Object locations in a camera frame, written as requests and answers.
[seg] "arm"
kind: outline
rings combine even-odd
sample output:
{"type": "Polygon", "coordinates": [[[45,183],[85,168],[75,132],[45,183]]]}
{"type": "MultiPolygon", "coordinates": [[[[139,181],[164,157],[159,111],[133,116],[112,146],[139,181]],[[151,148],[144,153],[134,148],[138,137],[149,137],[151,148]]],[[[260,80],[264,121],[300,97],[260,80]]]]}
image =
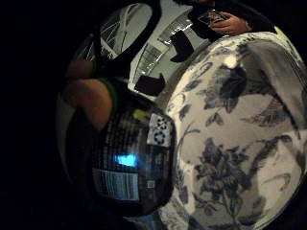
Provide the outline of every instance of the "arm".
{"type": "Polygon", "coordinates": [[[270,20],[259,11],[245,5],[237,0],[229,2],[230,13],[246,20],[251,28],[251,32],[273,32],[274,25],[270,20]]]}

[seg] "leaf pattern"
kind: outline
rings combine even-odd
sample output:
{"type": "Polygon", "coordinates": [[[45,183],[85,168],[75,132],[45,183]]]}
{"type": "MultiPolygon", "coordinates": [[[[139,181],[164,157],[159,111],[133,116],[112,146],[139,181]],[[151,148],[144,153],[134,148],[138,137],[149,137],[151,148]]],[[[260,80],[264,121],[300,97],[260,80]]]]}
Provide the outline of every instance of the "leaf pattern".
{"type": "Polygon", "coordinates": [[[274,127],[284,122],[287,117],[288,115],[284,109],[284,105],[273,98],[264,111],[253,117],[242,118],[241,120],[260,127],[274,127]]]}
{"type": "Polygon", "coordinates": [[[263,168],[266,164],[266,160],[269,156],[272,156],[276,153],[276,146],[277,142],[279,140],[279,137],[274,137],[273,139],[266,141],[258,141],[261,143],[264,143],[264,147],[260,149],[260,151],[257,153],[257,156],[254,158],[254,160],[251,163],[248,177],[252,178],[257,174],[257,172],[263,168]]]}
{"type": "Polygon", "coordinates": [[[191,104],[186,104],[179,112],[179,119],[182,121],[186,114],[190,111],[191,104]]]}
{"type": "Polygon", "coordinates": [[[195,166],[197,180],[201,180],[201,191],[210,193],[211,200],[203,200],[194,195],[197,201],[196,208],[202,208],[208,215],[212,215],[212,204],[220,204],[225,207],[232,219],[239,214],[243,200],[239,195],[239,189],[247,190],[251,187],[250,178],[242,171],[241,164],[248,160],[245,152],[248,148],[240,149],[239,146],[224,150],[223,146],[216,146],[213,138],[204,141],[204,151],[200,157],[201,164],[195,166]]]}
{"type": "Polygon", "coordinates": [[[291,175],[289,173],[282,173],[282,174],[276,175],[273,178],[270,178],[264,181],[263,184],[270,183],[278,179],[284,180],[284,185],[279,189],[280,192],[283,192],[285,189],[287,189],[288,185],[290,184],[291,175]]]}
{"type": "Polygon", "coordinates": [[[175,187],[178,189],[179,198],[183,204],[189,202],[188,188],[184,185],[184,171],[177,166],[177,176],[175,178],[175,187]]]}
{"type": "Polygon", "coordinates": [[[189,92],[193,89],[195,89],[199,84],[201,83],[201,80],[192,80],[187,85],[184,86],[182,92],[189,92]]]}
{"type": "Polygon", "coordinates": [[[214,113],[212,116],[210,116],[206,123],[205,126],[209,127],[212,123],[217,123],[219,126],[222,126],[224,124],[223,118],[219,113],[214,113]]]}
{"type": "Polygon", "coordinates": [[[220,91],[220,97],[224,99],[238,98],[247,86],[247,74],[242,67],[230,70],[230,78],[227,79],[220,91]]]}
{"type": "Polygon", "coordinates": [[[212,66],[212,62],[206,62],[198,71],[193,73],[191,79],[196,80],[199,77],[203,76],[212,66]]]}

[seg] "black floral design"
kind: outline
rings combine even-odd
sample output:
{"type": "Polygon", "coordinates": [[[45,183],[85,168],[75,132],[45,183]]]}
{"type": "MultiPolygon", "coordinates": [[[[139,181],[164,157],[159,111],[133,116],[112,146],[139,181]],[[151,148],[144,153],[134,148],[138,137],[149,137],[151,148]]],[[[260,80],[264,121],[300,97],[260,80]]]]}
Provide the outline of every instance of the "black floral design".
{"type": "Polygon", "coordinates": [[[205,125],[206,125],[207,127],[209,127],[209,126],[210,126],[211,124],[213,124],[213,123],[216,123],[216,124],[218,124],[219,126],[222,126],[222,125],[224,124],[223,118],[222,118],[222,116],[221,116],[218,112],[215,112],[213,115],[211,115],[211,116],[207,119],[205,125]]]}
{"type": "Polygon", "coordinates": [[[211,61],[206,62],[198,71],[195,71],[191,77],[192,80],[196,80],[203,76],[211,67],[213,63],[211,61]]]}
{"type": "Polygon", "coordinates": [[[214,211],[210,208],[210,202],[224,206],[233,219],[234,229],[240,229],[236,219],[243,205],[240,193],[251,187],[249,177],[241,170],[241,164],[248,160],[245,155],[248,147],[223,150],[223,146],[216,146],[212,138],[206,139],[204,144],[201,164],[195,169],[198,172],[197,180],[202,180],[200,194],[211,193],[212,198],[208,201],[196,197],[197,207],[205,208],[208,215],[209,210],[214,211]]]}
{"type": "Polygon", "coordinates": [[[189,202],[188,188],[186,185],[184,185],[184,171],[179,165],[177,165],[176,174],[175,187],[178,189],[179,199],[183,204],[187,204],[189,202]]]}
{"type": "Polygon", "coordinates": [[[284,122],[286,118],[287,113],[284,109],[284,105],[277,99],[273,98],[264,111],[253,117],[243,118],[241,120],[260,127],[274,127],[284,122]]]}
{"type": "Polygon", "coordinates": [[[267,179],[266,181],[263,182],[263,184],[270,183],[270,182],[278,180],[278,179],[284,180],[284,185],[281,186],[280,189],[279,189],[280,192],[283,192],[285,189],[287,189],[287,187],[290,184],[291,175],[289,173],[278,174],[278,175],[274,176],[273,178],[267,179]]]}
{"type": "Polygon", "coordinates": [[[276,136],[270,140],[258,140],[257,143],[263,143],[264,147],[259,150],[256,157],[253,159],[251,166],[248,171],[248,177],[252,179],[257,172],[262,169],[266,165],[266,161],[268,157],[275,156],[277,152],[277,144],[278,141],[282,138],[285,138],[283,136],[276,136]]]}
{"type": "Polygon", "coordinates": [[[202,209],[203,212],[207,216],[212,216],[214,212],[217,212],[218,210],[214,207],[215,204],[218,203],[218,201],[215,200],[204,200],[193,193],[194,199],[197,201],[196,208],[202,209]]]}
{"type": "Polygon", "coordinates": [[[221,90],[220,96],[223,99],[238,98],[247,86],[247,73],[242,67],[230,70],[230,78],[228,78],[221,90]]]}
{"type": "Polygon", "coordinates": [[[192,80],[187,85],[184,86],[182,92],[189,92],[192,89],[195,89],[200,83],[201,80],[192,80]]]}
{"type": "Polygon", "coordinates": [[[179,112],[179,119],[182,121],[186,114],[190,111],[191,104],[186,104],[179,112]]]}
{"type": "Polygon", "coordinates": [[[300,178],[305,173],[306,168],[306,152],[307,152],[307,141],[304,143],[304,150],[301,152],[299,149],[294,147],[294,143],[292,138],[289,135],[281,135],[279,139],[283,142],[283,144],[288,148],[289,153],[293,156],[297,165],[300,167],[300,178]]]}

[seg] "barcode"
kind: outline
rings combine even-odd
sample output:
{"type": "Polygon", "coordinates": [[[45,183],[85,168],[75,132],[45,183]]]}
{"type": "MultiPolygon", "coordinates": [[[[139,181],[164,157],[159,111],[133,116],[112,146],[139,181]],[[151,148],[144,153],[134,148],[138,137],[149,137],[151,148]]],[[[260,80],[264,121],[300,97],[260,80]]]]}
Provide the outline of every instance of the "barcode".
{"type": "Polygon", "coordinates": [[[100,171],[101,181],[94,179],[96,188],[102,189],[101,193],[119,200],[139,200],[138,193],[138,174],[125,172],[110,172],[98,169],[100,171]]]}

